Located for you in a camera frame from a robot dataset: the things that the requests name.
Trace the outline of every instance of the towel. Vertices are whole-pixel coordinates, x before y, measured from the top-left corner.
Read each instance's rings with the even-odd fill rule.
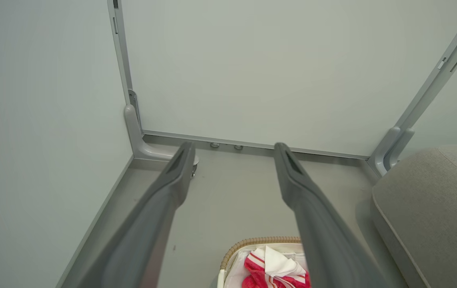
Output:
[[[243,288],[311,288],[309,273],[298,262],[268,246],[250,252],[245,268],[250,276]]]

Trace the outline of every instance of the gray floor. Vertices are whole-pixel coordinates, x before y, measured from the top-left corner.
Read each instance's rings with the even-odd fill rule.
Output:
[[[156,146],[178,144],[163,137],[146,140]],[[175,214],[159,288],[215,287],[221,260],[236,242],[299,236],[294,214],[281,199],[271,150],[245,147],[237,151],[226,145],[213,149],[199,143],[197,155],[200,164],[188,197]],[[371,187],[377,178],[366,162],[297,155],[391,286],[405,286],[369,217]],[[157,175],[159,167],[133,165],[128,169],[78,257],[81,266],[93,261],[103,239],[112,235]]]

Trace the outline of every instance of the wicker basket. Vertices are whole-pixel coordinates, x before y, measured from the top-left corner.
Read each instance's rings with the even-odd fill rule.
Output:
[[[224,288],[225,280],[234,265],[238,253],[243,249],[255,250],[262,246],[269,246],[281,253],[303,254],[303,246],[300,237],[260,237],[250,238],[234,244],[221,261],[220,272],[218,274],[217,288]]]

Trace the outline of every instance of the metal bracket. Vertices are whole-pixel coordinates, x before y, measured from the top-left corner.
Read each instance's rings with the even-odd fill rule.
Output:
[[[389,152],[390,147],[392,147],[397,139],[397,135],[399,135],[401,129],[399,127],[394,126],[389,129],[385,137],[383,137],[378,147],[376,147],[375,151],[367,160],[367,163],[371,168],[375,171],[375,173],[383,177],[387,173],[387,169],[384,166],[384,158],[385,155]]]
[[[384,158],[383,164],[387,170],[390,170],[394,165],[397,164],[397,159],[401,152],[405,149],[406,145],[413,137],[415,131],[413,128],[406,129],[404,133],[399,136],[394,146],[390,149],[387,155]]]
[[[140,130],[142,130],[143,129],[143,125],[141,125],[141,117],[140,117],[140,114],[139,114],[138,95],[132,89],[128,89],[128,91],[129,91],[129,103],[136,110],[136,117],[138,118],[138,123],[139,123]]]
[[[173,155],[175,155],[176,152],[175,150],[156,148],[145,143],[134,106],[131,104],[126,105],[124,109],[124,117],[126,119],[127,131],[131,140],[134,158],[163,162],[169,161],[173,158]],[[193,165],[195,166],[194,169],[199,161],[200,159],[195,156],[195,160],[193,161]]]
[[[442,61],[440,61],[440,64],[437,66],[437,69],[442,69],[442,66],[446,63],[447,57],[444,57]]]

